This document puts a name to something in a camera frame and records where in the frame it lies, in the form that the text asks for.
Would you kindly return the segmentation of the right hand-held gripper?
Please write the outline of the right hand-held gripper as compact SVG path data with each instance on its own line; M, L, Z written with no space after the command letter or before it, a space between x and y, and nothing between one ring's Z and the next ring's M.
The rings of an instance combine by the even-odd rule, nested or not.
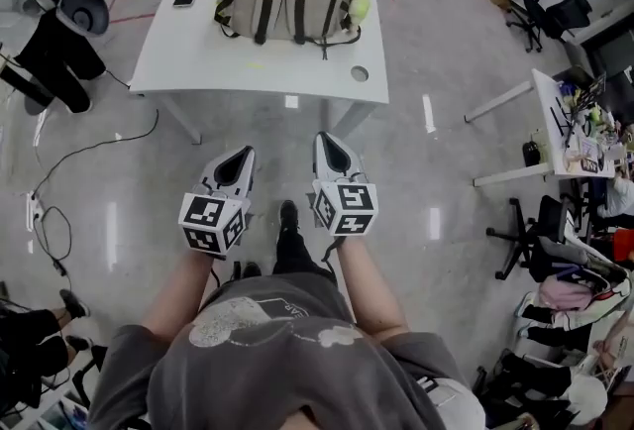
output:
M331 236L366 235L378 215L378 199L361 158L339 138L321 131L313 143L313 169L316 224Z

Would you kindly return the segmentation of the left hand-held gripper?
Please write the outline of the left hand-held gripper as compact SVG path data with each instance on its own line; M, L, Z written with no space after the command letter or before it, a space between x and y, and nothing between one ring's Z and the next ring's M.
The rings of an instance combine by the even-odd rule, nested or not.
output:
M248 230L256 151L228 151L209 162L201 182L183 196L178 225L189 249L217 259L241 243Z

